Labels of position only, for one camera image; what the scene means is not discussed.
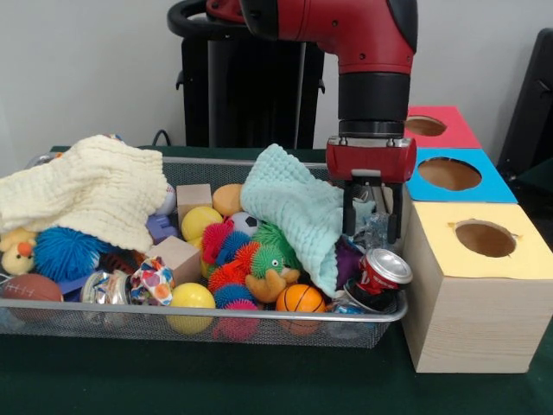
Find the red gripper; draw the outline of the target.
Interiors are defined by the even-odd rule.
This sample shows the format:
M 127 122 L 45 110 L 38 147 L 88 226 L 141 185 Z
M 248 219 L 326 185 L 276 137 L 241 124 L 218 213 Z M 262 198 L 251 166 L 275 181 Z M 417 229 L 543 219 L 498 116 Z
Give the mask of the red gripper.
M 401 238 L 402 185 L 407 182 L 416 164 L 416 142 L 411 138 L 331 137 L 327 141 L 326 163 L 333 179 L 344 180 L 342 233 L 355 233 L 356 212 L 353 206 L 354 186 L 359 177 L 379 179 L 390 184 L 392 211 L 388 218 L 387 240 Z

